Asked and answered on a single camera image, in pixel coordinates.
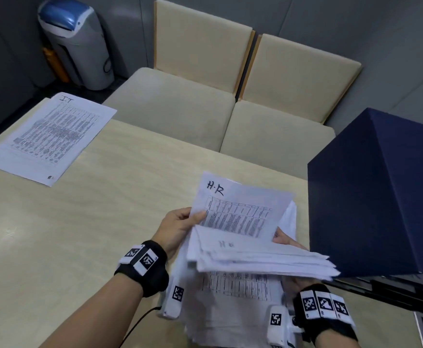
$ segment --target blue trash can lid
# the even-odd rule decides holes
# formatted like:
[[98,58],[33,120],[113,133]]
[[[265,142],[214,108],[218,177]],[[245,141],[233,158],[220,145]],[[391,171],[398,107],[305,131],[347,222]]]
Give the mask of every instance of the blue trash can lid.
[[75,30],[78,18],[89,6],[76,0],[49,0],[39,11],[42,21],[67,30]]

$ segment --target white marker tag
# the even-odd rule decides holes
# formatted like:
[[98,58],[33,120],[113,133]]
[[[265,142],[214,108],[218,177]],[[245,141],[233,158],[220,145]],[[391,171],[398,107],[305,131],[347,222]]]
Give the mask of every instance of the white marker tag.
[[136,256],[136,254],[139,252],[139,250],[141,250],[142,248],[144,248],[145,247],[145,245],[139,245],[139,246],[133,246],[132,248],[131,248],[131,250],[130,251],[128,251],[127,253],[126,253],[126,255],[125,256],[123,256],[121,259],[120,259],[120,261],[118,262],[118,265],[119,264],[121,264],[121,263],[130,263],[131,262],[131,260],[133,260],[133,258]]
[[330,298],[330,294],[326,292],[315,291],[316,299],[318,300],[319,312],[321,317],[326,319],[337,319],[337,315],[334,310],[334,304]]
[[347,310],[344,299],[332,293],[330,294],[330,298],[332,299],[337,319],[354,326],[355,323]]
[[157,255],[152,251],[152,249],[149,249],[138,261],[136,261],[133,267],[139,275],[143,276],[157,259]]
[[312,290],[306,290],[300,293],[301,303],[303,304],[303,310],[305,312],[305,317],[308,320],[319,319],[318,306],[316,305],[316,298]]

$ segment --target person's right arm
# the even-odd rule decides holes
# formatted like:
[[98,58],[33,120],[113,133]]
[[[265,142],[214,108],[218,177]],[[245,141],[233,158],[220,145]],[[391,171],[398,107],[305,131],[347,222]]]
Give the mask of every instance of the person's right arm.
[[[306,247],[290,238],[279,227],[277,228],[272,241],[275,243],[288,244],[308,250]],[[282,286],[284,291],[289,290],[296,293],[301,292],[306,287],[315,283],[321,282],[314,278],[307,277],[284,276],[282,279]],[[318,337],[316,337],[316,342],[314,342],[314,345],[316,348],[361,348],[356,340],[346,337],[331,329],[321,332]]]

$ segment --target forearm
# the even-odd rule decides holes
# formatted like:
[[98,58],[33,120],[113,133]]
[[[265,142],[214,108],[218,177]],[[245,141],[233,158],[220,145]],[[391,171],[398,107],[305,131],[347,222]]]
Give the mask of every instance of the forearm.
[[142,299],[142,287],[113,276],[41,345],[41,348],[118,348]]
[[334,330],[321,332],[314,345],[316,348],[361,348],[357,341]]

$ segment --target person's left arm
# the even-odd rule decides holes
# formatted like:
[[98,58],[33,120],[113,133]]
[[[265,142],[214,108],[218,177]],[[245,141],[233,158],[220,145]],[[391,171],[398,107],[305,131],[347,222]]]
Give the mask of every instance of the person's left arm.
[[[191,208],[166,214],[152,240],[173,257],[187,232],[205,212],[190,216]],[[66,319],[40,348],[118,348],[144,293],[142,286],[117,273]]]

